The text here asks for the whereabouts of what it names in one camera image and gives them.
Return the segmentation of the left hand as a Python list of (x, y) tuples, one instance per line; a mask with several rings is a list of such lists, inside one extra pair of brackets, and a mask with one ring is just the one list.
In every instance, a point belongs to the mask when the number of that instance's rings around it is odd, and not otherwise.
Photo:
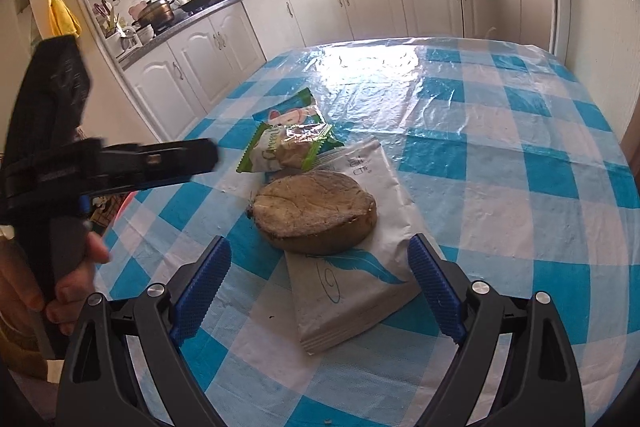
[(18, 332), (32, 334), (33, 313), (44, 311), (48, 320), (70, 336), (86, 298), (94, 292), (96, 264), (110, 261), (110, 252), (96, 232), (86, 236), (85, 254), (78, 267), (58, 281), (55, 297), (42, 295), (23, 253), (14, 239), (1, 238), (1, 314)]

